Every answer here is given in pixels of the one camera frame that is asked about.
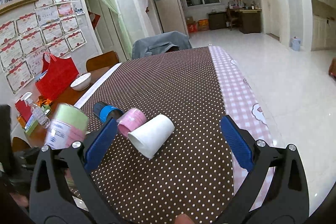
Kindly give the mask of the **person's left thumb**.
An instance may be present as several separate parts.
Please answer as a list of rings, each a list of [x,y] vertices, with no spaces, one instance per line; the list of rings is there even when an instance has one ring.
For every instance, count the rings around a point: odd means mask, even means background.
[[[180,214],[175,218],[174,224],[194,224],[194,221],[186,214]]]

